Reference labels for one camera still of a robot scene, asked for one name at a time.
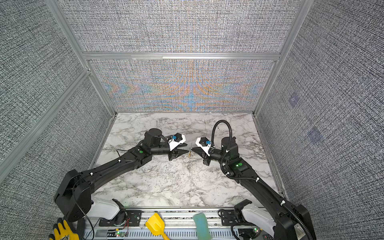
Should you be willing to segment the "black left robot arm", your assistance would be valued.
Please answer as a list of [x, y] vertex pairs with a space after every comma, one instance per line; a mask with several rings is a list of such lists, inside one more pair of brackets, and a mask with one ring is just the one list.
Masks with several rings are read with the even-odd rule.
[[83, 172], [71, 170], [64, 176], [54, 202], [67, 222], [84, 217], [101, 218], [120, 226], [127, 219], [126, 208], [116, 199], [101, 200], [92, 194], [111, 180], [149, 163], [153, 156], [167, 155], [169, 160], [186, 154], [186, 137], [180, 133], [164, 137], [162, 131], [152, 128], [135, 147], [118, 158]]

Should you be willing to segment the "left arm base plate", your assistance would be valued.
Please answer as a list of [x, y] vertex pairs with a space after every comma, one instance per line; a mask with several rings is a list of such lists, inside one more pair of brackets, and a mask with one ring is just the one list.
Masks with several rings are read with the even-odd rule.
[[142, 218], [140, 210], [125, 210], [120, 211], [113, 219], [107, 220], [101, 218], [99, 227], [119, 227], [133, 226], [138, 227]]

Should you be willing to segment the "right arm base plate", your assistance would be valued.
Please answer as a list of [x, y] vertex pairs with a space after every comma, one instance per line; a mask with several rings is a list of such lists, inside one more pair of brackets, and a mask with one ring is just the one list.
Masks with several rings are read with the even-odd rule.
[[219, 209], [218, 215], [223, 226], [231, 226], [233, 224], [242, 223], [244, 220], [241, 212], [235, 209]]

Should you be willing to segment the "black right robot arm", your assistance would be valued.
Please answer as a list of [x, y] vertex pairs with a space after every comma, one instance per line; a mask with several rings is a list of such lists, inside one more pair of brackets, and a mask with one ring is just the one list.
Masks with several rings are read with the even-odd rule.
[[223, 138], [220, 149], [216, 149], [213, 142], [205, 137], [197, 138], [192, 151], [203, 158], [205, 165], [217, 161], [227, 178], [247, 189], [266, 209], [265, 213], [258, 212], [251, 203], [243, 201], [237, 207], [238, 218], [261, 228], [275, 240], [299, 239], [296, 226], [303, 230], [307, 239], [317, 238], [309, 211], [302, 205], [292, 204], [263, 181], [252, 166], [240, 157], [234, 137]]

